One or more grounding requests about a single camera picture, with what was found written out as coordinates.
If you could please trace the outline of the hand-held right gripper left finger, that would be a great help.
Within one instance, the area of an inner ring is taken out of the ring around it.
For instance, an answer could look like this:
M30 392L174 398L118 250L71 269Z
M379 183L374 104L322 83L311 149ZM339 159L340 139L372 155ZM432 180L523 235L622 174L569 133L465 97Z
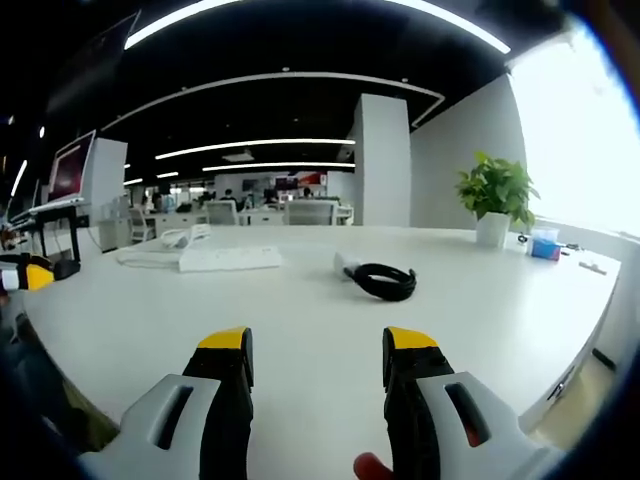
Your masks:
M253 420L252 332L202 340L123 415L119 432L79 460L92 479L244 479Z

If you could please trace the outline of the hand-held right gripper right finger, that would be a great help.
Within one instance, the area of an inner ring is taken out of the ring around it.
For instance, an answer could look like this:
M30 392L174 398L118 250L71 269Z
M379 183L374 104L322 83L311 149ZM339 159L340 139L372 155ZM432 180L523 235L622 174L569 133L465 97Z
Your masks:
M563 452L529 438L514 410L428 335L383 331L384 418L398 479L544 479Z

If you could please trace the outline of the person's right hand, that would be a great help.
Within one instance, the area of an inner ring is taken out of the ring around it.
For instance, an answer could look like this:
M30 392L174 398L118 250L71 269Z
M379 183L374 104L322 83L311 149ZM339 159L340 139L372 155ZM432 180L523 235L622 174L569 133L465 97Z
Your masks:
M358 480L393 480L394 473L371 452L358 455L353 462L353 472Z

